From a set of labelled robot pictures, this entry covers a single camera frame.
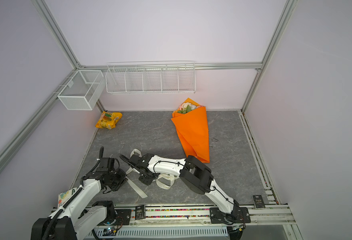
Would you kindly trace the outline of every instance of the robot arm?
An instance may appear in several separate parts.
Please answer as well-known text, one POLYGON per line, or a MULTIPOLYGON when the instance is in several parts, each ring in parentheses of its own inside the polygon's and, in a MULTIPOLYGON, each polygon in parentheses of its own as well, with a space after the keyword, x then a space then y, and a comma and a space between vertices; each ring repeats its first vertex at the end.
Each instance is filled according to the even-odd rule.
POLYGON ((125 172, 114 167, 116 159, 103 157, 103 150, 101 147, 97 164, 82 177, 76 193, 48 218, 40 218, 34 223, 31 240, 47 240, 50 235, 50 239, 56 240, 81 240, 99 223, 115 221, 116 211, 112 201, 96 202, 79 218, 88 203, 103 188, 108 186, 111 191, 117 191, 126 181, 125 172))
POLYGON ((217 185, 211 170, 194 156, 168 159, 146 154, 143 157, 132 155, 129 160, 125 156, 120 158, 140 173, 139 180, 146 185, 150 185, 161 173, 179 176, 190 190, 209 197, 229 219, 236 220, 240 217, 240 207, 236 200, 217 185))
MULTIPOLYGON (((103 147, 97 164, 82 178, 77 192, 48 218, 40 218, 34 223, 31 240, 82 240, 99 223, 110 224, 118 218, 112 201, 96 202, 79 218, 87 204, 103 188, 108 186, 111 191, 117 191, 126 181, 125 172, 120 167, 114 168, 116 159, 104 158, 102 155, 103 147)), ((123 155, 120 157, 140 173, 139 180, 142 183, 150 185, 161 173, 179 176, 190 190, 209 197, 229 224, 241 220, 241 210, 236 200, 217 185, 211 170, 194 156, 186 159, 168 159, 154 154, 143 157, 132 155, 130 159, 123 155)))

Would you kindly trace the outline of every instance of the black cable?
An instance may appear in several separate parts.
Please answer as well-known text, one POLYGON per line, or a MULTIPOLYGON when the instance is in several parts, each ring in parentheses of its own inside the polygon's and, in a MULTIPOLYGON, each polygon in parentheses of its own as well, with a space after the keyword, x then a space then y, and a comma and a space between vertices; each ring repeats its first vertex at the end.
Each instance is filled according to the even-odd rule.
POLYGON ((155 167, 156 164, 158 164, 159 162, 169 162, 169 163, 177 164, 177 166, 181 165, 181 166, 185 167, 185 165, 181 164, 180 162, 170 162, 170 161, 162 161, 162 160, 159 160, 157 163, 155 163, 155 164, 153 165, 153 171, 154 171, 155 174, 157 174, 157 173, 156 173, 156 171, 154 170, 154 167, 155 167))
POLYGON ((245 229, 246 226, 245 226, 245 218, 244 218, 243 209, 242 209, 239 205, 235 204, 234 202, 229 201, 229 199, 226 198, 226 197, 220 192, 220 190, 218 190, 215 186, 213 186, 213 190, 212 190, 212 189, 209 189, 209 190, 211 190, 211 191, 217 190, 217 191, 225 198, 226 201, 228 201, 229 203, 231 203, 231 204, 233 204, 233 205, 236 205, 237 207, 239 207, 239 208, 241 209, 241 214, 242 214, 242 215, 240 215, 240 217, 243 219, 243 229, 245 229))
MULTIPOLYGON (((93 166, 93 168, 89 172, 87 172, 87 174, 93 172, 96 169, 96 167, 99 165, 99 163, 100 163, 100 160, 97 161, 97 163, 93 166)), ((86 175, 82 176, 82 178, 80 179, 80 185, 84 185, 84 177, 86 175)))
POLYGON ((112 190, 106 192, 106 190, 108 190, 108 188, 106 186, 104 186, 104 188, 105 188, 105 190, 103 191, 103 194, 107 194, 107 193, 112 192, 112 190))
POLYGON ((101 146, 101 147, 100 147, 100 151, 99 151, 99 158, 102 158, 102 157, 103 157, 103 153, 104 153, 104 147, 101 146))
POLYGON ((95 229, 92 229, 92 235, 96 240, 100 240, 100 238, 97 236, 95 229))
POLYGON ((115 169, 115 171, 116 171, 116 170, 120 169, 120 162, 119 162, 119 160, 117 158, 114 158, 114 160, 117 161, 117 164, 119 164, 119 167, 115 169))
POLYGON ((68 199, 68 201, 63 205, 62 209, 59 209, 59 211, 54 215, 53 218, 51 218, 51 220, 49 221, 49 224, 46 228, 46 230, 44 231, 43 237, 41 238, 42 240, 47 240, 49 237, 49 233, 51 231, 51 228, 54 226, 54 224, 56 223, 57 218, 59 217, 59 215, 68 207, 68 205, 73 201, 73 199, 75 199, 75 197, 77 195, 79 195, 79 193, 83 190, 82 187, 80 187, 75 194, 73 194, 71 196, 70 199, 68 199))
MULTIPOLYGON (((132 168, 134 168, 134 169, 136 169, 137 171, 140 172, 140 170, 139 170, 137 167, 135 167, 132 163, 130 163, 129 159, 128 159, 126 156, 120 154, 120 158, 121 158, 121 160, 123 160, 126 164, 128 164, 130 167, 132 167, 132 168)), ((154 177, 151 176, 151 175, 147 175, 147 176, 149 176, 149 177, 152 178, 153 180, 157 179, 157 177, 158 177, 158 175, 156 175, 156 176, 154 176, 154 177)))
POLYGON ((220 219, 218 219, 218 218, 215 218, 215 217, 211 217, 211 218, 216 219, 217 221, 219 221, 219 222, 221 222, 221 223, 224 223, 225 225, 233 225, 233 224, 235 224, 234 222, 226 223, 226 222, 224 222, 224 221, 222 221, 222 220, 220 220, 220 219))
POLYGON ((121 160, 123 160, 123 161, 124 161, 126 164, 128 164, 130 167, 132 167, 132 168, 136 169, 137 171, 139 171, 139 169, 137 169, 137 167, 135 167, 132 163, 130 163, 129 159, 128 159, 126 156, 120 154, 119 157, 120 157, 121 160))

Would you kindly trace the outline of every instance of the white flower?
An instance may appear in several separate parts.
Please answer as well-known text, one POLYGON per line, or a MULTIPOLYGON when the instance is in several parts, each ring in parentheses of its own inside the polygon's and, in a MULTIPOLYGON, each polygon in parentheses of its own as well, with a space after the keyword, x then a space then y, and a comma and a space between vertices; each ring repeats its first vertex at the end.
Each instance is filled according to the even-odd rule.
POLYGON ((191 106, 192 103, 183 103, 183 104, 181 105, 181 107, 186 109, 188 105, 189 105, 190 107, 192 107, 192 106, 191 106))

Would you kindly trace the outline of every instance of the green leaf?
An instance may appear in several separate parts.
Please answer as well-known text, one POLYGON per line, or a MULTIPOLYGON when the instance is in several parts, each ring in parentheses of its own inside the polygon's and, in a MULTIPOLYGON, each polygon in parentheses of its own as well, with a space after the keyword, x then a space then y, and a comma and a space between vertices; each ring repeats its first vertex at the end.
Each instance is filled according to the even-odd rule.
POLYGON ((192 111, 192 108, 190 108, 190 106, 187 106, 187 113, 189 113, 190 111, 192 111))

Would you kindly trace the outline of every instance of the orange wrapping paper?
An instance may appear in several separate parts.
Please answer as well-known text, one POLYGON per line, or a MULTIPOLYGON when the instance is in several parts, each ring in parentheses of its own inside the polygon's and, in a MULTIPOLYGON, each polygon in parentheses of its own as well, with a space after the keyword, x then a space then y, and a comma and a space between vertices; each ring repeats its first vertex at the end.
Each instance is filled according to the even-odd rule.
MULTIPOLYGON (((188 98, 184 103, 198 103, 188 98)), ((172 113, 172 122, 175 124, 178 138, 184 148, 185 155, 195 156, 201 162, 209 162, 209 133, 207 110, 205 107, 196 108, 189 113, 172 113)))

